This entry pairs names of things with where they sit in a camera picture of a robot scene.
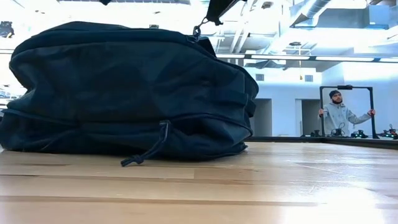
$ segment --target wood grain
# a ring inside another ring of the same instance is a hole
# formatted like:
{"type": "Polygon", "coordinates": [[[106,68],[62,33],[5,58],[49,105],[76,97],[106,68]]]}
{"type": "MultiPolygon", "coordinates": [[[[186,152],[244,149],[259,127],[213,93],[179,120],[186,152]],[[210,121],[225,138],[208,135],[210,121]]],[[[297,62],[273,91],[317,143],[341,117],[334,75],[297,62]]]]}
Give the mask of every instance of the wood grain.
{"type": "Polygon", "coordinates": [[[398,221],[398,151],[249,143],[210,162],[0,154],[0,223],[398,221]]]}

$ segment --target gray hoodie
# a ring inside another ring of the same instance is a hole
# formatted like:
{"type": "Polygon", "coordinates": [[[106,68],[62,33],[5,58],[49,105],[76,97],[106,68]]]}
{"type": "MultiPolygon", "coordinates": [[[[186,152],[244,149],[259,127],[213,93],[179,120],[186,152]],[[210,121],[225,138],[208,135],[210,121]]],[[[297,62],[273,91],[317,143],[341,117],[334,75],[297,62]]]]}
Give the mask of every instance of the gray hoodie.
{"type": "Polygon", "coordinates": [[[334,129],[340,127],[342,134],[349,136],[348,122],[361,124],[371,119],[371,116],[366,113],[357,117],[343,103],[337,105],[331,102],[323,106],[323,119],[325,122],[325,135],[331,134],[334,129]]]}

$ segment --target dark cap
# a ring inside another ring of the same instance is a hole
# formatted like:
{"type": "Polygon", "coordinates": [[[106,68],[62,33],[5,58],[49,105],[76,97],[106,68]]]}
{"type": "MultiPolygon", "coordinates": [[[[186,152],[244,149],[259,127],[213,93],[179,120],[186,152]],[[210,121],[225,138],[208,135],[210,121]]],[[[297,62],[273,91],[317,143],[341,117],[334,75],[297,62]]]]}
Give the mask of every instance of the dark cap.
{"type": "Polygon", "coordinates": [[[330,93],[329,93],[329,96],[330,96],[330,98],[332,98],[333,97],[333,95],[334,94],[336,94],[336,93],[340,93],[339,91],[337,91],[337,90],[333,90],[333,91],[331,91],[330,93]]]}

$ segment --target black duffel bag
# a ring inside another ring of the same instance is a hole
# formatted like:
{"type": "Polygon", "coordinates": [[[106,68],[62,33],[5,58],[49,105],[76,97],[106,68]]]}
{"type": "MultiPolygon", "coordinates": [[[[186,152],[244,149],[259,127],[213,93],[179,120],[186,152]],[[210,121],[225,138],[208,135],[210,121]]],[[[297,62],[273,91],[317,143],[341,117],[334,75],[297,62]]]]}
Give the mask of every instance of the black duffel bag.
{"type": "Polygon", "coordinates": [[[27,92],[3,111],[0,143],[11,151],[135,155],[122,166],[237,155],[252,135],[258,85],[208,46],[169,30],[88,22],[35,35],[11,57],[27,92]]]}

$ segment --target beard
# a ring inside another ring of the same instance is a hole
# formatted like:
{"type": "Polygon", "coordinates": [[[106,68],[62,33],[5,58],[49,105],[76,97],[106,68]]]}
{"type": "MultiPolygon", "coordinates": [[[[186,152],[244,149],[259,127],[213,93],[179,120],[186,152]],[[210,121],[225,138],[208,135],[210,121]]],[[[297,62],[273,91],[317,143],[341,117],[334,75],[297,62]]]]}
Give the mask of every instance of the beard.
{"type": "Polygon", "coordinates": [[[331,101],[332,101],[334,104],[337,104],[337,105],[338,105],[338,104],[340,104],[340,103],[343,102],[343,99],[341,99],[340,102],[337,102],[337,101],[335,101],[335,100],[331,100],[331,101]]]}

